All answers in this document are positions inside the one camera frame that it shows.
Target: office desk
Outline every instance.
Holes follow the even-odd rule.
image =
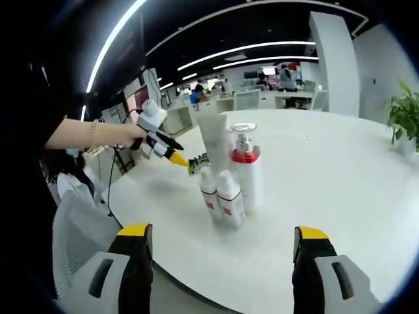
[[[240,313],[293,312],[294,227],[329,234],[387,300],[419,247],[419,167],[391,146],[382,124],[331,113],[233,111],[256,122],[266,205],[238,231],[213,225],[198,177],[153,156],[116,183],[122,225],[153,223],[154,260],[185,286]],[[187,158],[204,152],[195,128],[177,139]]]
[[[298,97],[312,99],[312,92],[279,92],[265,91],[260,93],[259,109],[282,109],[283,100],[287,98]],[[211,100],[211,104],[217,108],[218,113],[234,110],[234,97],[217,97]]]

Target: yellow grip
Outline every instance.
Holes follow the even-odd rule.
[[[133,224],[131,226],[127,226],[118,232],[118,236],[136,236],[136,237],[144,237],[147,226],[150,225],[148,223],[142,224]]]
[[[297,226],[301,233],[301,240],[303,239],[329,239],[327,234],[323,231],[307,226]]]

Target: person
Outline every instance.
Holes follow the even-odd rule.
[[[294,76],[286,64],[281,65],[280,89],[285,89],[289,92],[297,91],[297,83],[295,82]]]
[[[266,81],[266,75],[264,73],[259,73],[258,75],[259,80],[256,82],[256,85],[263,85],[266,90],[268,90],[268,83]]]
[[[259,73],[257,76],[259,80],[256,82],[256,85],[263,85],[265,90],[272,90],[272,86],[268,84],[264,73]]]
[[[21,54],[14,67],[5,69],[9,85],[4,98],[14,105],[5,106],[2,118],[2,144],[16,147],[16,153],[3,154],[2,250],[7,273],[5,300],[22,296],[26,304],[41,313],[61,313],[55,302],[52,272],[52,223],[56,203],[39,165],[45,149],[124,145],[146,137],[136,124],[81,122],[64,118],[76,97],[69,89],[51,80],[54,68],[31,54]]]
[[[201,80],[198,80],[198,82],[196,83],[194,92],[195,93],[203,93],[204,92],[204,87],[202,86],[202,81]]]
[[[72,190],[88,205],[106,215],[110,213],[101,196],[105,187],[92,169],[86,166],[86,160],[79,149],[48,150],[43,162],[48,173],[48,182],[56,184],[61,200],[68,190]]]
[[[227,78],[224,81],[223,92],[224,93],[231,93],[232,92],[231,83],[228,81]]]

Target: cable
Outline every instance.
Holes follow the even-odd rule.
[[[126,119],[128,119],[128,117],[130,116],[130,114],[132,112],[136,111],[136,110],[137,109],[130,110],[130,112],[125,115],[124,122],[122,124],[125,124]],[[112,161],[112,166],[111,166],[111,174],[109,175],[109,186],[107,188],[107,208],[109,209],[109,212],[111,213],[111,215],[113,216],[113,218],[115,218],[115,220],[119,223],[120,227],[123,228],[123,225],[119,222],[118,218],[113,214],[112,209],[111,209],[111,204],[109,203],[109,200],[111,198],[111,185],[112,185],[113,166],[115,165],[115,159],[117,157],[117,149],[114,147],[113,150],[114,150],[114,153],[113,153],[113,161]]]

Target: woman's arm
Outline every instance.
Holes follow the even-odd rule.
[[[130,147],[134,139],[145,138],[146,132],[134,123],[112,124],[97,123],[92,132],[92,123],[78,120],[64,119],[57,130],[46,142],[45,148],[84,149],[102,145],[124,145]]]

